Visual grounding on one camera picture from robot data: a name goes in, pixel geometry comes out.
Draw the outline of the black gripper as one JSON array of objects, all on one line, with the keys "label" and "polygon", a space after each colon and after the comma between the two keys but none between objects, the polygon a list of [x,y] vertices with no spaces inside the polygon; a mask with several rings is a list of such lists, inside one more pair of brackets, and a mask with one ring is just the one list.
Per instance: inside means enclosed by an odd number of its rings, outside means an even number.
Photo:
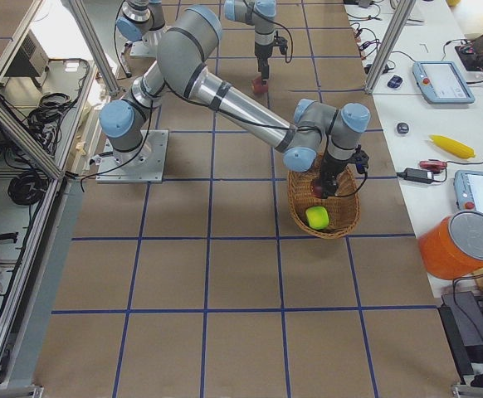
[{"label": "black gripper", "polygon": [[262,83],[269,79],[268,59],[276,47],[284,57],[287,57],[288,41],[283,36],[255,36],[255,56]]},{"label": "black gripper", "polygon": [[346,159],[337,159],[326,149],[320,164],[322,197],[335,196],[338,190],[338,176],[349,164],[353,164],[357,173],[364,175],[363,180],[366,181],[368,177],[368,161],[369,155],[362,150],[360,144]]}]

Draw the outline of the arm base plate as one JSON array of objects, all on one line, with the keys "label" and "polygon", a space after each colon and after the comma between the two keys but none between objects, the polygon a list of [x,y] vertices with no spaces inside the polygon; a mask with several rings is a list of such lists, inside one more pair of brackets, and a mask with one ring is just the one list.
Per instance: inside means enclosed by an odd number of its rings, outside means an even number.
[{"label": "arm base plate", "polygon": [[133,43],[130,49],[130,55],[132,57],[155,58],[161,36],[161,31],[146,32],[141,41]]},{"label": "arm base plate", "polygon": [[163,181],[164,163],[168,148],[169,131],[145,130],[141,133],[145,143],[137,150],[121,153],[105,140],[105,151],[110,156],[102,157],[95,179],[99,183],[142,183]]}]

